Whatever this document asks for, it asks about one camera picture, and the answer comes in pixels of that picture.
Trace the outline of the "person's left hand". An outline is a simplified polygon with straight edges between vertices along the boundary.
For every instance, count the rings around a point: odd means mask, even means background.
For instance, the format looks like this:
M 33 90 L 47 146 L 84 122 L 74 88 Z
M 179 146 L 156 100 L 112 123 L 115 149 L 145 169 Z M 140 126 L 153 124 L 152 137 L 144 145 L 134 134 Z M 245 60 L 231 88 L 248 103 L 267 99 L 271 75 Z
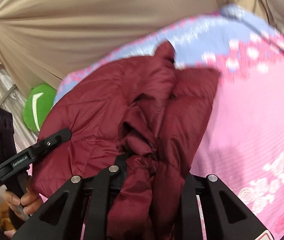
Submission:
M 6 191 L 4 200 L 15 215 L 23 221 L 26 221 L 27 217 L 34 214 L 43 204 L 43 199 L 34 188 L 32 176 L 28 177 L 26 193 L 21 198 L 11 191 Z

